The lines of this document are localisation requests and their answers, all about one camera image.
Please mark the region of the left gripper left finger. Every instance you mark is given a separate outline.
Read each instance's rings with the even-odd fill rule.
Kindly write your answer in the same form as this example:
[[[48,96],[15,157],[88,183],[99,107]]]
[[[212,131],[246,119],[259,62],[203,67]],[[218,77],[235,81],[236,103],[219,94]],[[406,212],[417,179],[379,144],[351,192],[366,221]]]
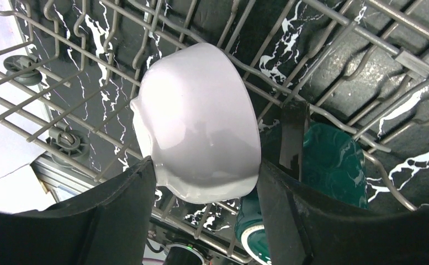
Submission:
[[[46,210],[0,212],[0,264],[141,264],[155,188],[147,157]]]

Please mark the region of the white bowl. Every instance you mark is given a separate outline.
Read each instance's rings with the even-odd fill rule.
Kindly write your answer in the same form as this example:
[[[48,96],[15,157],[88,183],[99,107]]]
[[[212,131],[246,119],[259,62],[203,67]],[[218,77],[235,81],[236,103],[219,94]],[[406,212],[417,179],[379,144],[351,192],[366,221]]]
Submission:
[[[198,43],[163,57],[131,100],[141,154],[158,186],[192,204],[239,198],[256,186],[261,143],[246,86],[227,55]]]

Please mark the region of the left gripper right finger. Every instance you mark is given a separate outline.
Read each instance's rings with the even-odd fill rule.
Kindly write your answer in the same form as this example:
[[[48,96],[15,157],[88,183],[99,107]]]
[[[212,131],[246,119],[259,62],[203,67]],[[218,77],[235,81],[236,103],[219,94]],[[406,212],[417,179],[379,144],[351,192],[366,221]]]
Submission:
[[[309,104],[283,105],[277,165],[263,160],[257,192],[273,264],[429,264],[429,206],[380,215],[301,182]]]

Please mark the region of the dark green cup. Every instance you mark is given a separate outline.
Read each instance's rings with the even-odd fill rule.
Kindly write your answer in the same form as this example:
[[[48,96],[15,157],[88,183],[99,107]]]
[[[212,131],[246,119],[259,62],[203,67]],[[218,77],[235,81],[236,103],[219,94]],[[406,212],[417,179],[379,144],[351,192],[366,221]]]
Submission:
[[[304,135],[302,182],[341,202],[368,208],[365,158],[345,132],[311,122]],[[271,264],[258,192],[240,200],[234,227],[237,240],[259,264]]]

